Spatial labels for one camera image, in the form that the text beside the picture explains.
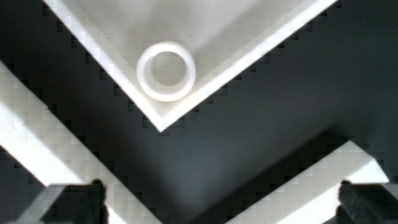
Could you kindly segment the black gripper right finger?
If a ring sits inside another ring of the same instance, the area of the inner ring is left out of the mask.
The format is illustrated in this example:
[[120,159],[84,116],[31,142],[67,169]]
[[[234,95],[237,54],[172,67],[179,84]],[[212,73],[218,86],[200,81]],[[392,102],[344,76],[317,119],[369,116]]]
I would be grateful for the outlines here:
[[398,184],[340,182],[337,224],[398,224]]

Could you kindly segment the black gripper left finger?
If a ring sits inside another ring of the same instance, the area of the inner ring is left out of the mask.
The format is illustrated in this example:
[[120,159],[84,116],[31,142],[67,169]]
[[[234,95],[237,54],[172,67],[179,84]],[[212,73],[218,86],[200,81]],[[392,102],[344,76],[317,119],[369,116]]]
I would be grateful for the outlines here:
[[15,224],[108,224],[106,188],[88,184],[49,185],[24,209]]

